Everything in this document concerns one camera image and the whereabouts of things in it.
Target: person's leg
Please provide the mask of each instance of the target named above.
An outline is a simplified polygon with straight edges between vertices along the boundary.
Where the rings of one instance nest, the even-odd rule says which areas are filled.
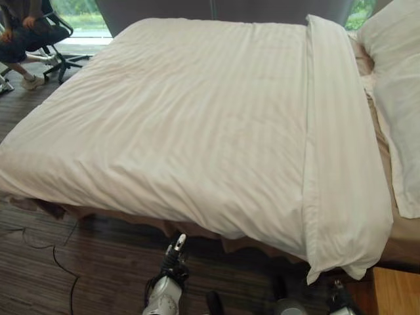
[[[21,74],[23,77],[21,86],[27,90],[32,90],[44,84],[45,80],[43,77],[37,77],[29,73],[20,65],[26,59],[26,40],[24,32],[13,31],[10,43],[0,41],[0,62]]]

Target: bed sheet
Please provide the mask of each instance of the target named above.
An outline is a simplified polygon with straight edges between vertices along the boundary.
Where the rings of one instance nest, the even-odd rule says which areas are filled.
[[[390,198],[342,27],[133,24],[0,145],[0,190],[194,222],[311,264],[379,260]]]

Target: floor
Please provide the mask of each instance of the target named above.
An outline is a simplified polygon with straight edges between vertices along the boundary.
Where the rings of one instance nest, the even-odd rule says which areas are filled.
[[[41,74],[46,68],[30,64],[28,69]],[[0,96],[0,141],[59,87],[56,75],[36,91],[20,88],[16,73],[7,77],[16,89]],[[25,228],[24,235],[12,231],[19,228]],[[69,314],[74,277],[54,263],[51,247],[32,248],[46,245],[55,245],[58,262],[80,276],[73,294],[75,315],[140,314],[144,286],[158,272],[168,242],[148,226],[107,217],[55,220],[1,202],[0,314]],[[306,263],[268,259],[253,249],[227,255],[219,242],[199,238],[188,240],[187,252],[191,277],[182,299],[183,314],[205,314],[205,294],[211,290],[220,293],[229,315],[272,314],[271,283],[279,276],[310,315],[327,312],[327,282],[332,276],[307,287]]]

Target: chair base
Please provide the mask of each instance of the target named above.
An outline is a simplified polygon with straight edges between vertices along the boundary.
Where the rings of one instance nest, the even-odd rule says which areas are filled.
[[[59,73],[58,73],[58,83],[59,84],[63,84],[63,82],[64,82],[63,77],[64,77],[64,74],[66,73],[67,69],[70,69],[71,67],[82,68],[82,65],[76,64],[76,62],[80,61],[80,60],[89,60],[91,58],[91,56],[85,55],[85,56],[74,56],[74,57],[66,59],[59,52],[57,52],[56,57],[60,60],[60,62],[58,64],[56,64],[55,66],[53,66],[52,68],[45,71],[44,72],[44,78],[45,78],[45,81],[47,81],[49,79],[48,76],[47,76],[48,74],[51,74],[55,71],[59,71]]]

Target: sneaker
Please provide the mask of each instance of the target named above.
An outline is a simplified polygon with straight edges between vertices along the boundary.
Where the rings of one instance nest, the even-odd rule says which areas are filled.
[[[36,75],[34,75],[32,80],[27,80],[23,78],[20,82],[20,86],[26,90],[34,90],[38,86],[43,85],[44,83],[45,80],[43,77],[37,77]]]

